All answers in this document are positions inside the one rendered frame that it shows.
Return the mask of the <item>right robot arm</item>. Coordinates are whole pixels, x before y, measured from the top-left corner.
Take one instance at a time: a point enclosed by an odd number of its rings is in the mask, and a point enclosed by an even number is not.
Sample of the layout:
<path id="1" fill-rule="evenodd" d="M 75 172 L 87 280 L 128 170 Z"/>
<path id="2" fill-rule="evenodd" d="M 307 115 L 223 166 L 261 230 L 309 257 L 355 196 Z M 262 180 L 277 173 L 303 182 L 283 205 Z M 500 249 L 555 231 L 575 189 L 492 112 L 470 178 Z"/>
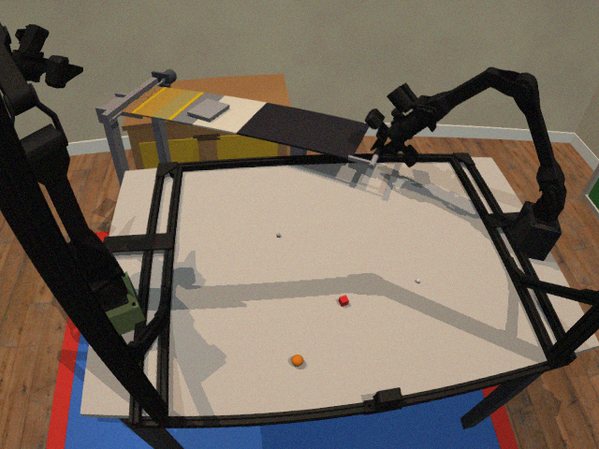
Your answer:
<path id="1" fill-rule="evenodd" d="M 534 75 L 488 67 L 451 91 L 433 96 L 421 95 L 419 98 L 408 84 L 404 83 L 397 88 L 398 90 L 395 89 L 393 94 L 387 95 L 395 106 L 391 111 L 393 121 L 390 124 L 393 125 L 404 116 L 405 125 L 412 133 L 417 134 L 427 126 L 433 132 L 436 122 L 443 119 L 450 110 L 489 87 L 513 97 L 526 117 L 540 163 L 536 180 L 542 195 L 533 205 L 534 218 L 539 224 L 555 227 L 555 221 L 560 214 L 558 212 L 564 209 L 566 199 L 565 176 L 554 157 L 540 109 L 538 84 Z M 403 112 L 406 113 L 410 109 L 413 111 L 405 116 Z"/>

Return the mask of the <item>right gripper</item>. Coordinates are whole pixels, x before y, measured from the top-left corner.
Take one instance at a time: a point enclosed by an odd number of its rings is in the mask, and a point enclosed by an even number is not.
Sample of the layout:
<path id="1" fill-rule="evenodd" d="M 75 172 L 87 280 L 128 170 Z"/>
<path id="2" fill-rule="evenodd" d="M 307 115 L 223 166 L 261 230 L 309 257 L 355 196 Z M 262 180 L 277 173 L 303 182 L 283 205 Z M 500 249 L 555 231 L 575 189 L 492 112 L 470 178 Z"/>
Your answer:
<path id="1" fill-rule="evenodd" d="M 377 129 L 378 127 L 379 129 L 376 133 L 376 143 L 374 142 L 375 144 L 373 144 L 370 151 L 376 149 L 385 141 L 385 138 L 389 137 L 391 141 L 384 145 L 381 154 L 394 154 L 396 156 L 398 152 L 402 151 L 404 153 L 404 157 L 402 158 L 403 162 L 408 167 L 412 167 L 416 163 L 418 152 L 412 145 L 408 145 L 406 148 L 404 142 L 413 138 L 415 134 L 407 128 L 403 118 L 404 116 L 394 125 L 387 127 L 387 125 L 383 122 L 385 116 L 378 109 L 372 109 L 368 113 L 365 123 L 371 129 Z"/>

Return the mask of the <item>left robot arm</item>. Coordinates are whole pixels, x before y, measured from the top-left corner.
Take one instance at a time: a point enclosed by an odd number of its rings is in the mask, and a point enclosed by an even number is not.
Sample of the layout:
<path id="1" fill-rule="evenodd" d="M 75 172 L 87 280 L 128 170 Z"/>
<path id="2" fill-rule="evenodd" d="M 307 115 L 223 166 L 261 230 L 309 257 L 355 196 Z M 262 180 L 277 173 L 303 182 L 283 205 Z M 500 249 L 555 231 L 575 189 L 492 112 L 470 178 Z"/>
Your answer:
<path id="1" fill-rule="evenodd" d="M 49 31 L 36 24 L 25 27 L 26 29 L 17 30 L 15 37 L 20 41 L 20 47 L 13 51 L 43 59 L 44 52 L 41 49 Z M 39 101 L 33 84 L 28 84 L 25 80 L 15 63 L 9 44 L 9 32 L 0 22 L 0 90 L 13 125 L 15 116 L 37 107 L 51 117 L 55 126 L 54 128 L 50 123 L 20 139 L 29 164 L 37 182 L 45 185 L 66 232 L 71 237 L 67 245 L 85 279 L 89 280 L 103 310 L 106 312 L 123 306 L 129 302 L 122 278 L 124 271 L 107 243 L 102 242 L 89 229 L 67 178 L 70 157 L 63 127 L 57 114 Z"/>

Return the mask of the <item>orange ball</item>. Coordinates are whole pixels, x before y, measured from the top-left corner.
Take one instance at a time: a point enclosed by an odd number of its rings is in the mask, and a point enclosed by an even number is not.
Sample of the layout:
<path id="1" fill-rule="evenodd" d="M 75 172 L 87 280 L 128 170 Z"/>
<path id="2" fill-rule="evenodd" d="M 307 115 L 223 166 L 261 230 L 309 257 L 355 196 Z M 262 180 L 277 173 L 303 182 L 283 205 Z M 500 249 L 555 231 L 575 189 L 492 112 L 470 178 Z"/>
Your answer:
<path id="1" fill-rule="evenodd" d="M 303 364 L 303 357 L 301 355 L 293 355 L 291 362 L 294 366 L 301 366 Z"/>

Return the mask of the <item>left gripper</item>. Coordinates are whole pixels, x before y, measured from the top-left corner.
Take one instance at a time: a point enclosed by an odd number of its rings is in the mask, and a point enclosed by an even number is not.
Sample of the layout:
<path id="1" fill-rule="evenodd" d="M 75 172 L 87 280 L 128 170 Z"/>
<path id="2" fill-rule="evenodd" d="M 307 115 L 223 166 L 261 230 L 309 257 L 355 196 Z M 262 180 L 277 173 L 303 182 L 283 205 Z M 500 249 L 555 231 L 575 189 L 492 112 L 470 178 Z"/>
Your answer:
<path id="1" fill-rule="evenodd" d="M 39 82 L 46 72 L 45 82 L 56 89 L 65 88 L 68 81 L 83 72 L 83 67 L 69 64 L 68 57 L 52 55 L 49 59 L 38 59 L 15 51 L 12 54 L 26 81 Z"/>

